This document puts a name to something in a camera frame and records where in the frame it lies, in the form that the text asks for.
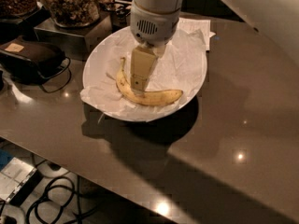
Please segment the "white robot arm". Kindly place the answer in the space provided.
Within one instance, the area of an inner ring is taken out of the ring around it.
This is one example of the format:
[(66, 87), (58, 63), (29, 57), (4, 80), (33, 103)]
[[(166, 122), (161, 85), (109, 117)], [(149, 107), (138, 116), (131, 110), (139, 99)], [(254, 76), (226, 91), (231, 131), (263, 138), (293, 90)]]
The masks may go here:
[[(140, 44), (165, 45), (174, 35), (183, 0), (133, 0), (131, 32)], [(221, 0), (299, 63), (299, 0)]]

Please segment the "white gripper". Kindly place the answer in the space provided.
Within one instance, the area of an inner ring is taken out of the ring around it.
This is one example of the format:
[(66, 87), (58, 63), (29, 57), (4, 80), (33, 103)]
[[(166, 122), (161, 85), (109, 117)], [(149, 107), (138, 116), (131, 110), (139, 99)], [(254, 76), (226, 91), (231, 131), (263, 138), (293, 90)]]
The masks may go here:
[(140, 44), (154, 46), (153, 51), (140, 46), (132, 50), (130, 83), (134, 90), (146, 89), (157, 57), (164, 56), (165, 44), (172, 39), (177, 30), (180, 9), (179, 0), (133, 0), (131, 32)]

